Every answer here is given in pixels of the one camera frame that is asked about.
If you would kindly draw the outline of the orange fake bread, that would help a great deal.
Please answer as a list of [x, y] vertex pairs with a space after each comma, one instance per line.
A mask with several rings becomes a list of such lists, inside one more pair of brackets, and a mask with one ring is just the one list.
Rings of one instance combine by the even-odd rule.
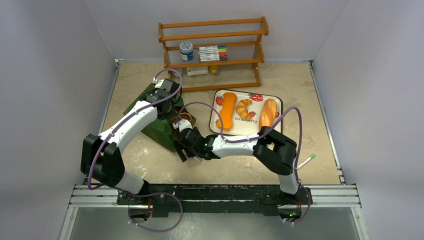
[[237, 96], [233, 92], [226, 92], [223, 95], [218, 96], [215, 100], [217, 105], [222, 107], [219, 115], [222, 118], [224, 131], [230, 131], [233, 127], [232, 116], [234, 113], [236, 100]]

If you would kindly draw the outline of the fake croissant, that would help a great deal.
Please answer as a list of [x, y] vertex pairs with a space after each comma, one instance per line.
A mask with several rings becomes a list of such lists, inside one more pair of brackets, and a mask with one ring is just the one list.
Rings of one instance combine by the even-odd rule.
[[250, 99], [242, 99], [236, 106], [237, 115], [244, 120], [250, 120], [252, 116], [249, 114], [248, 106], [252, 103]]

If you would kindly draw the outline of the strawberry print white tray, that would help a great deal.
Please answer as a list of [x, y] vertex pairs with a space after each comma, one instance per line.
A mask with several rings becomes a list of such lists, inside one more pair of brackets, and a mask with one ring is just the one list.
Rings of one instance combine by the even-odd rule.
[[215, 93], [213, 108], [209, 121], [212, 132], [244, 136], [276, 123], [283, 112], [283, 101], [273, 95], [220, 89]]

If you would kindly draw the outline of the fake baguette loaf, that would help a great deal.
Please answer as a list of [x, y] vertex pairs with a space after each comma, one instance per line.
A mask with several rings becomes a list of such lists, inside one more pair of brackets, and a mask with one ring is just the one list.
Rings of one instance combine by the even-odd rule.
[[260, 114], [258, 130], [262, 127], [271, 127], [274, 124], [275, 116], [277, 114], [278, 106], [274, 99], [267, 99], [262, 107]]

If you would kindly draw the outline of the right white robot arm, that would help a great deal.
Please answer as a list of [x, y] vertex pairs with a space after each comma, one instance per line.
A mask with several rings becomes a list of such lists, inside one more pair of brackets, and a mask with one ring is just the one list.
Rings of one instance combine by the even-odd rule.
[[282, 133], [264, 126], [258, 133], [222, 137], [211, 134], [203, 137], [198, 128], [185, 128], [173, 141], [182, 162], [188, 158], [199, 160], [221, 159], [230, 156], [251, 156], [267, 169], [277, 174], [280, 196], [288, 204], [300, 198], [299, 183], [295, 173], [298, 156], [297, 143]]

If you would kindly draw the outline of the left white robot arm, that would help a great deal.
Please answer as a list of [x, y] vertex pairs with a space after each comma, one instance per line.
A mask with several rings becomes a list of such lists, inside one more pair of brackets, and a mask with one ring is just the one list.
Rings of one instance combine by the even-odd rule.
[[135, 102], [122, 119], [100, 135], [87, 135], [82, 143], [80, 170], [89, 179], [129, 192], [138, 205], [149, 199], [148, 182], [126, 170], [122, 152], [147, 125], [176, 116], [173, 99], [181, 84], [155, 79], [152, 90]]

